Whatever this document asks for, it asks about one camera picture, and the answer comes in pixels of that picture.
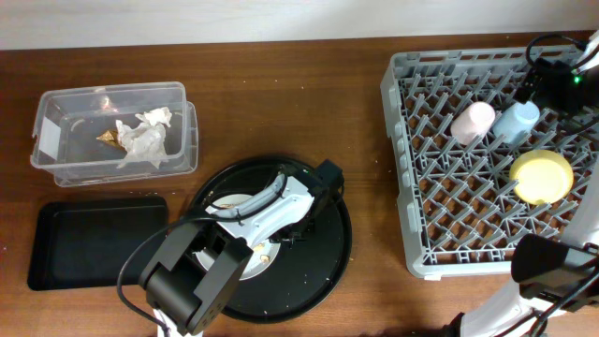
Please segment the grey dishwasher rack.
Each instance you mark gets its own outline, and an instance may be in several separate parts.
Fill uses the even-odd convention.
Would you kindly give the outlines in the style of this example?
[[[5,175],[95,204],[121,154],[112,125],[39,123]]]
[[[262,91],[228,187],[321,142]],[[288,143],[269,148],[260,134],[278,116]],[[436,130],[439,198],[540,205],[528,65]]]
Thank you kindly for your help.
[[[559,132],[552,110],[515,144],[487,134],[462,145],[451,136],[452,122],[471,104],[512,105],[529,68],[524,55],[522,48],[410,51],[389,61],[380,89],[406,265],[416,277],[507,273],[519,240],[560,237],[584,196],[598,143]],[[559,153],[571,164],[566,197],[532,205],[515,194],[510,167],[531,150]]]

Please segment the white napkin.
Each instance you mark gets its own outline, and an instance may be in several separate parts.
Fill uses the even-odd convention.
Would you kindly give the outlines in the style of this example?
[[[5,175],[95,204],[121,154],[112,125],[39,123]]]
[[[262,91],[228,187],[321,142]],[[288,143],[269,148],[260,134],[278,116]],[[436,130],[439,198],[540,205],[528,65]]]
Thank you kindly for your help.
[[[172,113],[168,107],[163,107],[137,113],[135,117],[140,120],[136,128],[125,125],[121,120],[115,122],[117,141],[126,151],[124,162],[118,168],[129,162],[147,161],[159,169],[162,157],[167,155],[165,140]]]

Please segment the black rectangular tray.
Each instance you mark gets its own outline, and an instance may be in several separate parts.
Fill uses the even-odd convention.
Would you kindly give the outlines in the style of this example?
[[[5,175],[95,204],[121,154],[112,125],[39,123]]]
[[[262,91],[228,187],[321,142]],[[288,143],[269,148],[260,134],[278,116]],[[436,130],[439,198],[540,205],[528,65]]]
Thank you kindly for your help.
[[[167,223],[161,197],[48,203],[38,214],[27,284],[34,291],[115,286],[131,253]]]

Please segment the pink cup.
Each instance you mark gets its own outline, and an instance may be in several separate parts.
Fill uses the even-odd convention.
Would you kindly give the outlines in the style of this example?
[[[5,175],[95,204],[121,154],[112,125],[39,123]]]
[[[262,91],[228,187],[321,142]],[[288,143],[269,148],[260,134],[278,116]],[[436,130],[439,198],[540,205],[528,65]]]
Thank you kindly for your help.
[[[468,145],[475,137],[486,135],[494,121],[495,109],[486,102],[475,102],[455,119],[450,133],[458,143]]]

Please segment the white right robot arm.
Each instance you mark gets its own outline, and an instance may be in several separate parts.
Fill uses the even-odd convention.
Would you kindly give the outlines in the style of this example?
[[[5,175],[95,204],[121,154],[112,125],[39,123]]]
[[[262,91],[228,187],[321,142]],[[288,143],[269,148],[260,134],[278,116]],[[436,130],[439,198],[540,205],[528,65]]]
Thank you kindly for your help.
[[[538,58],[517,90],[557,110],[571,135],[598,123],[598,68]],[[510,281],[478,309],[458,314],[442,336],[539,336],[548,320],[598,303],[598,174],[558,241],[527,234],[517,245]]]

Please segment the round black serving tray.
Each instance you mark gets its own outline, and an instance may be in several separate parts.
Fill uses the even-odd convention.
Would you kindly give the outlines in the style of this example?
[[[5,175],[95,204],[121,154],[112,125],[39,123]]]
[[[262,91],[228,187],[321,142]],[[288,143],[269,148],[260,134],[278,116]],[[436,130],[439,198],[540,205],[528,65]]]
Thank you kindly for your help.
[[[224,196],[252,196],[271,182],[272,175],[281,165],[297,168],[318,180],[316,167],[291,157],[245,159],[210,178],[196,193],[190,206],[206,209]],[[280,243],[277,257],[265,271],[240,281],[223,314],[242,321],[268,324],[307,313],[341,280],[349,261],[351,243],[352,228],[342,187],[335,192],[335,203],[317,216],[314,235],[305,242]]]

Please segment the peanut shells and rice scraps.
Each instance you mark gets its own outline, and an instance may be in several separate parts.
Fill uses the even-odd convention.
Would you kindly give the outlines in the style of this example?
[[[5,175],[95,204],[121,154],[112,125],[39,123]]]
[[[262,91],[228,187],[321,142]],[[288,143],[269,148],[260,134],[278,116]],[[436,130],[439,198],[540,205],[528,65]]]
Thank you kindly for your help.
[[[260,243],[254,248],[254,255],[258,259],[260,263],[269,263],[270,262],[270,243]]]

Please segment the gold snack wrapper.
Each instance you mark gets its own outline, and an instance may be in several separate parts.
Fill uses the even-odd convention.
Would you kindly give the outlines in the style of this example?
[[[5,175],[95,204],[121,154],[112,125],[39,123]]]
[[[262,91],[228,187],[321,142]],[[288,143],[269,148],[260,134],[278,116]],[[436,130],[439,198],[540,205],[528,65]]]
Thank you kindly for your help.
[[[109,129],[103,134],[98,136],[96,139],[119,150],[124,151],[125,147],[121,144],[118,139],[118,131],[116,129]]]

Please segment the clear plastic waste bin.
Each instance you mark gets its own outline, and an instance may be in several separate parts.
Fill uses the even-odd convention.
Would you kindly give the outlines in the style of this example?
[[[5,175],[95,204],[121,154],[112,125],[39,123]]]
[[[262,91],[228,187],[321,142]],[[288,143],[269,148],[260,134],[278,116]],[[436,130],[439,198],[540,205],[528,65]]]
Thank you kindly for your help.
[[[137,128],[145,112],[160,108],[171,113],[164,152],[128,158],[125,149],[100,139],[118,122]],[[198,165],[196,109],[177,81],[48,91],[38,104],[33,137],[31,165],[61,187],[183,175]]]

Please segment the yellow bowl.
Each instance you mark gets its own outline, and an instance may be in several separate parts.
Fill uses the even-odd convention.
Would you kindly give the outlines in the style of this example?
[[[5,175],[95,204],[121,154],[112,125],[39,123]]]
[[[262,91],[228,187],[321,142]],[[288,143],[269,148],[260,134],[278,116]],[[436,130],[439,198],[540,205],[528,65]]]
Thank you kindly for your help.
[[[514,191],[520,199],[540,205],[564,198],[573,186],[574,172],[561,154],[532,150],[514,161],[509,179],[517,182]]]

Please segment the blue cup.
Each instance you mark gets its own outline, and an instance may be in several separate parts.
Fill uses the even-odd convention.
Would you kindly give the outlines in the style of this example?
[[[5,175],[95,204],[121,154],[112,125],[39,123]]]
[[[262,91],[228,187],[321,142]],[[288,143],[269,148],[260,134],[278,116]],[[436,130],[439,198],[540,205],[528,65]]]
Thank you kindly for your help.
[[[515,144],[528,134],[540,117],[540,109],[532,102],[516,102],[504,110],[491,131],[496,138],[504,137],[503,142]]]

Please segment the grey plate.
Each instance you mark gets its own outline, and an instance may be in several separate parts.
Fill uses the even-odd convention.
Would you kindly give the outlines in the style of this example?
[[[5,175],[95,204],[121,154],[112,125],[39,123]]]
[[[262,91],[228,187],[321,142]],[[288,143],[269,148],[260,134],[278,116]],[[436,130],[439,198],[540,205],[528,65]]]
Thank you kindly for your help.
[[[247,194],[232,194],[224,196],[214,201],[211,206],[206,208],[206,211],[208,213],[215,212],[216,209],[214,206],[221,208],[232,208],[233,206],[243,203],[250,197],[251,195]],[[254,252],[241,274],[241,280],[249,280],[265,271],[274,262],[274,259],[277,257],[280,248],[280,243],[273,243],[269,240],[265,240],[255,246],[253,248]],[[211,253],[207,248],[204,248],[200,252],[195,252],[195,255],[201,268],[204,271],[208,271],[215,260],[215,254]]]

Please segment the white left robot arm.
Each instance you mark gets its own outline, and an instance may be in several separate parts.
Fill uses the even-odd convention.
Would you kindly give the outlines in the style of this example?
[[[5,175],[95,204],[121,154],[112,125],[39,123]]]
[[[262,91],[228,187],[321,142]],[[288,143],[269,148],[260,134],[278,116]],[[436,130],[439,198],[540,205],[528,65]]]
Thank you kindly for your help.
[[[165,239],[139,277],[151,314],[117,295],[161,335],[197,336],[224,310],[259,244],[310,240],[315,218],[342,194],[339,174],[279,172],[240,204],[201,209],[160,230]]]

